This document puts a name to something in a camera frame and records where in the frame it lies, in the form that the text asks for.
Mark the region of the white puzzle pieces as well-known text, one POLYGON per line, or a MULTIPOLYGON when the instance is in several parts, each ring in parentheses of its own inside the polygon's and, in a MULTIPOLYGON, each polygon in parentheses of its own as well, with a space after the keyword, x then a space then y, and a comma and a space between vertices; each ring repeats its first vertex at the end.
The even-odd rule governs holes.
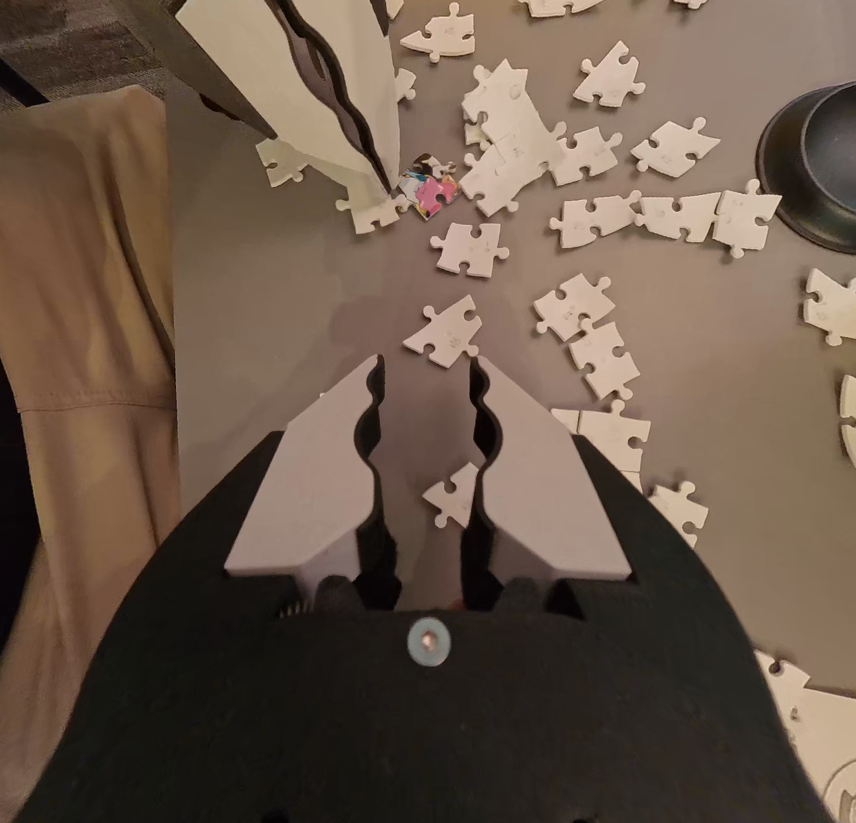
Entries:
MULTIPOLYGON (((406 0, 403 16, 452 0, 406 0)), ((839 378, 854 340, 825 346, 801 321, 814 269, 854 277, 852 258, 809 249, 782 227, 756 176, 760 127, 784 80, 821 60, 810 0, 720 0, 690 13, 665 0, 611 0, 547 25, 511 0, 457 0, 476 10, 478 63, 527 68, 531 98, 571 108, 561 134, 622 133, 614 167, 555 187, 545 170, 519 211, 486 218, 482 181, 433 229, 411 218, 376 241, 352 239, 332 184, 267 194, 284 227, 284 260, 266 400, 258 430, 279 428, 357 353, 391 349, 420 308, 474 295, 481 350, 547 409, 628 436, 624 471, 657 498, 687 484, 693 515, 711 512, 699 550, 750 636, 794 663, 811 689, 854 693, 854 467, 840 442, 839 378), (488 279, 436 266, 430 244, 452 223, 498 223, 488 279)))

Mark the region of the black chair leg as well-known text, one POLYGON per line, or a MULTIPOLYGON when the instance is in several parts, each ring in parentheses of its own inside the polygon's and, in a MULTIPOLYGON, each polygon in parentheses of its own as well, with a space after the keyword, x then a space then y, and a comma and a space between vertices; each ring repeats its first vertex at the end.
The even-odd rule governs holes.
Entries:
POLYGON ((49 99, 33 87, 18 71, 4 59, 0 60, 1 91, 24 107, 37 107, 49 103, 49 99))

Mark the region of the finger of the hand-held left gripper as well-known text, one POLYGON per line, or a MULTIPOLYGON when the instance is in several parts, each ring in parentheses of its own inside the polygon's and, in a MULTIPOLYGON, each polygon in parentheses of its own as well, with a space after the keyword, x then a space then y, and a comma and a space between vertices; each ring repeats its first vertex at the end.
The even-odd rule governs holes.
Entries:
POLYGON ((301 77, 288 32, 267 0, 187 0, 176 17, 302 162, 345 186, 353 202, 388 196, 336 112, 301 77))
POLYGON ((350 199, 385 199, 400 172, 386 0, 276 0, 305 91, 302 121, 277 123, 350 199))

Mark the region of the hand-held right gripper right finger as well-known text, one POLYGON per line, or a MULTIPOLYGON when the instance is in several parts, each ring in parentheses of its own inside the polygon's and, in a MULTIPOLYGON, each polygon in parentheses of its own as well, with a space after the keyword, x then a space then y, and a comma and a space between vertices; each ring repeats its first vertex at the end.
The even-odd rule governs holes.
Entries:
POLYGON ((569 432, 483 357, 470 364, 477 470, 466 526, 466 574, 623 581, 630 565, 569 432))

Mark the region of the colourful pink puzzle piece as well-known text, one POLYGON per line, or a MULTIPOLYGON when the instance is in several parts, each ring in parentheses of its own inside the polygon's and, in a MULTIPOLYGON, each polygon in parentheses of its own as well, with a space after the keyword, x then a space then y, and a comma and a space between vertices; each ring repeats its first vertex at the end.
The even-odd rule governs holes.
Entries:
POLYGON ((402 172, 398 189, 413 208, 427 220, 461 194, 455 178, 457 165, 443 163, 432 154, 423 153, 402 172))

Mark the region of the white two-knob puzzle piece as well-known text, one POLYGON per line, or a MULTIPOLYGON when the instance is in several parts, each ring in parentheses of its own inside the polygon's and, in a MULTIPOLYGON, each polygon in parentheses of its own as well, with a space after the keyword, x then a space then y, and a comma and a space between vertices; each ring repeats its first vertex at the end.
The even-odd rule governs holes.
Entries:
POLYGON ((452 223, 445 238, 432 236, 432 248, 441 251, 436 266, 445 272, 459 273, 461 265, 465 264, 466 276, 490 278, 495 260, 508 259, 509 249, 499 246, 501 226, 498 223, 483 223, 478 229, 478 235, 474 236, 472 226, 452 223))

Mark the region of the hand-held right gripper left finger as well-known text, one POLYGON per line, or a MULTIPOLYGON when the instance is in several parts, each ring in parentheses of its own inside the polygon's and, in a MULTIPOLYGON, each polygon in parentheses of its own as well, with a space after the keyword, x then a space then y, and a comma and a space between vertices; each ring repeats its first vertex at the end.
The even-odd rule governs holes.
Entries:
POLYGON ((387 529, 377 470, 384 361, 375 354, 285 427, 224 569, 290 575, 300 589, 354 581, 383 565, 387 529))

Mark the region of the person's beige trousers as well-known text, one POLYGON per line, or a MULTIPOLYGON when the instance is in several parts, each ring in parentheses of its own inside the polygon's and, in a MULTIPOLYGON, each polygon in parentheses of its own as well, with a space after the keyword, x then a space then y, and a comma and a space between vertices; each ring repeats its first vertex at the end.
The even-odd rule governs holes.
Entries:
POLYGON ((169 167, 140 87, 2 118, 2 362, 78 684, 180 517, 169 167))

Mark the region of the black round stand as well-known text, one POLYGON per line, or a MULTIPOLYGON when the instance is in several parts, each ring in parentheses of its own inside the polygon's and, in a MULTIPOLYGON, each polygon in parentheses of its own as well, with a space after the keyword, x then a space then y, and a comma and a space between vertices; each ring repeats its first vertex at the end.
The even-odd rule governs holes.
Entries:
POLYGON ((776 112, 759 138, 761 190, 805 240, 855 254, 855 82, 810 91, 776 112))

